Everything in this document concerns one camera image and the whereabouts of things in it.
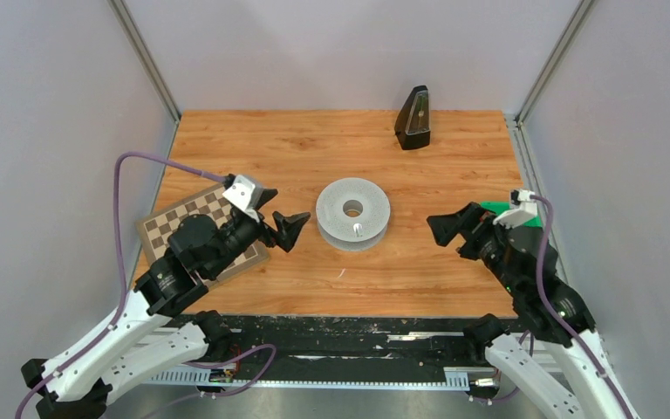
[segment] white disc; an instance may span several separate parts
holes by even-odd
[[[386,234],[391,206],[375,183],[358,177],[335,181],[317,198],[317,226],[342,251],[364,251]]]

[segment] wood grain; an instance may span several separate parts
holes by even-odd
[[[402,151],[392,111],[187,111],[171,158],[217,174],[249,174],[279,195],[263,213],[310,211],[296,248],[221,285],[190,311],[352,316],[514,316],[510,298],[481,262],[435,245],[427,216],[470,201],[506,201],[522,185],[500,112],[433,112],[431,145]],[[389,197],[384,239],[368,251],[332,248],[315,202],[340,178],[363,177]],[[169,168],[156,208],[209,182]],[[147,269],[140,256],[138,272]]]

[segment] checkered board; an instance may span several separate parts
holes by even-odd
[[[142,250],[145,252],[147,262],[151,264],[165,254],[168,248],[168,236],[187,216],[204,214],[215,220],[218,227],[227,222],[230,219],[229,209],[232,205],[222,196],[222,192],[224,192],[224,186],[219,183],[137,221],[135,227],[140,233]],[[265,246],[260,242],[255,242],[217,277],[214,285],[261,264],[267,259],[268,252]]]

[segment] cable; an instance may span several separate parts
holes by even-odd
[[[523,342],[525,341],[525,338],[527,338],[529,334],[530,334],[530,330],[526,330],[526,331],[523,333],[523,335],[520,336],[520,340],[519,340],[519,342],[520,342],[521,345],[523,344]],[[533,349],[535,348],[535,341],[536,341],[536,338],[533,337],[532,334],[530,334],[530,348],[529,348],[529,350],[528,350],[528,354],[529,354],[530,356],[533,356]],[[473,397],[473,396],[472,396],[471,401],[473,401],[473,400],[478,400],[479,402],[484,402],[484,403],[487,403],[489,406],[491,406],[491,405],[493,405],[493,404],[497,404],[497,403],[509,402],[509,401],[512,400],[512,398],[515,397],[518,393],[520,393],[520,388],[519,388],[519,387],[515,387],[515,388],[512,389],[512,391],[510,391],[510,392],[509,392],[508,394],[506,394],[506,395],[503,395],[502,397],[496,397],[496,398],[494,398],[494,399],[485,399],[485,398],[483,398],[483,397]]]
[[[191,399],[198,399],[198,398],[203,398],[203,397],[212,397],[215,399],[216,397],[229,397],[231,395],[239,395],[243,391],[247,390],[248,388],[254,386],[258,380],[263,376],[263,374],[268,370],[268,367],[270,367],[271,362],[273,362],[273,359],[276,357],[276,347],[271,345],[270,343],[265,343],[261,346],[254,347],[252,349],[249,349],[245,352],[243,352],[240,355],[237,355],[235,358],[225,361],[225,362],[219,362],[216,364],[211,364],[211,365],[206,365],[206,364],[200,364],[198,362],[186,362],[185,364],[190,366],[190,367],[196,367],[196,368],[203,368],[203,369],[218,369],[220,367],[224,367],[225,365],[228,365],[232,362],[238,362],[239,360],[248,357],[252,355],[255,352],[258,352],[262,349],[270,349],[270,356],[268,357],[268,360],[266,361],[265,365],[263,365],[263,368],[261,368],[260,371],[258,371],[258,374],[256,374],[255,377],[253,377],[250,381],[246,382],[243,384],[240,388],[236,388],[232,391],[224,392],[224,393],[193,393],[191,395],[184,395],[182,397],[179,397],[172,402],[165,404],[163,406],[160,406],[156,410],[153,410],[152,412],[148,413],[147,415],[144,415],[141,417],[141,419],[149,419],[155,415],[158,415],[162,410],[165,410],[167,408],[170,408],[171,406],[174,406],[176,404],[179,404],[181,402],[185,402],[186,400],[191,400]]]
[[[214,175],[209,172],[205,172],[204,170],[200,170],[198,168],[191,168],[189,166],[177,163],[175,161],[164,159],[158,155],[151,155],[149,153],[143,153],[141,151],[126,152],[117,159],[117,161],[114,163],[114,194],[113,194],[112,210],[114,216],[114,245],[116,247],[117,265],[120,269],[120,275],[117,277],[120,282],[120,303],[117,306],[117,310],[114,312],[114,315],[109,320],[109,324],[106,326],[106,328],[104,328],[104,330],[101,331],[101,333],[96,335],[95,338],[93,338],[90,342],[88,342],[88,344],[85,347],[76,352],[72,357],[68,358],[67,361],[63,362],[58,367],[56,367],[55,371],[53,371],[50,375],[43,378],[42,381],[40,381],[34,388],[32,388],[29,391],[29,393],[27,393],[27,395],[24,397],[24,399],[22,399],[22,401],[19,403],[19,406],[17,407],[17,412],[14,415],[15,419],[22,418],[24,409],[26,408],[27,403],[30,401],[32,396],[34,396],[40,389],[42,389],[50,381],[52,381],[52,379],[55,378],[56,373],[60,374],[62,371],[68,368],[73,362],[77,361],[78,358],[85,355],[88,351],[96,347],[109,334],[109,332],[113,330],[113,327],[116,326],[117,321],[120,319],[122,313],[125,311],[128,286],[127,286],[127,276],[125,272],[124,256],[122,254],[122,240],[120,233],[120,168],[122,166],[122,162],[127,157],[140,157],[142,159],[150,161],[157,161],[158,163],[163,163],[166,166],[170,166],[172,168],[178,168],[180,170],[184,170],[194,175],[199,175],[205,179],[209,179],[210,181],[224,182],[224,177],[222,176]]]
[[[620,393],[620,390],[618,390],[618,387],[612,381],[612,378],[610,378],[610,376],[607,375],[605,367],[603,367],[602,363],[599,361],[599,359],[597,359],[597,356],[594,354],[594,352],[592,352],[592,350],[589,348],[585,340],[582,339],[581,336],[579,336],[579,333],[577,333],[577,331],[574,330],[574,328],[571,327],[571,325],[569,325],[569,323],[567,323],[566,320],[564,320],[556,312],[556,309],[553,308],[553,306],[550,304],[548,296],[545,295],[545,288],[543,281],[543,267],[544,267],[545,251],[546,248],[548,247],[550,226],[551,223],[553,223],[553,205],[550,203],[548,199],[540,195],[531,195],[530,198],[543,203],[545,205],[546,212],[548,215],[548,223],[546,223],[544,227],[544,232],[543,235],[541,236],[541,243],[538,246],[538,258],[536,263],[536,286],[538,288],[538,294],[541,297],[541,301],[543,301],[545,309],[548,310],[553,319],[555,319],[558,322],[558,324],[561,325],[561,327],[563,327],[564,330],[569,335],[571,335],[571,337],[574,338],[574,340],[577,341],[582,350],[584,350],[587,357],[589,357],[590,361],[592,362],[592,364],[594,364],[594,367],[597,369],[599,377],[601,377],[605,381],[607,387],[610,388],[610,391],[612,391],[612,395],[615,396],[615,400],[618,401],[620,408],[623,409],[623,412],[626,414],[626,418],[635,419],[632,411],[628,407],[628,403],[626,403],[626,400]]]

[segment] gray floor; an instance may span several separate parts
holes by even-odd
[[[193,388],[143,385],[106,412],[106,419],[140,419]],[[521,393],[490,407],[469,402],[463,393],[385,390],[255,389],[230,398],[191,400],[164,410],[154,419],[464,419],[528,418],[543,415]]]

